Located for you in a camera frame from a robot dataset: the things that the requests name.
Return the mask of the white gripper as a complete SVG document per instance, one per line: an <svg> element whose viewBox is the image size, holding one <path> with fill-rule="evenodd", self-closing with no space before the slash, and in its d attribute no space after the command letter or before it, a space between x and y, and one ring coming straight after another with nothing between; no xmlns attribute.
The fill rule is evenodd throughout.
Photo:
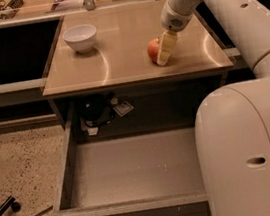
<svg viewBox="0 0 270 216"><path fill-rule="evenodd" d="M159 66L166 65L171 53L173 52L177 43L177 34L187 27L187 24L191 21L192 14L182 15L175 12L170 6L169 2L164 3L161 12L162 27L166 29L162 33L159 39L159 47L157 53L156 63Z"/></svg>

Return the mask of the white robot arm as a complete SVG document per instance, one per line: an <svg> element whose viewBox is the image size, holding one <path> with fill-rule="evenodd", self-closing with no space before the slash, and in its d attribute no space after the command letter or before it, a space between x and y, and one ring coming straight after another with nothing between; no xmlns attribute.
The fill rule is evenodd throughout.
<svg viewBox="0 0 270 216"><path fill-rule="evenodd" d="M255 79L218 88L200 104L195 141L212 216L270 216L270 10L257 0L166 0L158 61L205 3Z"/></svg>

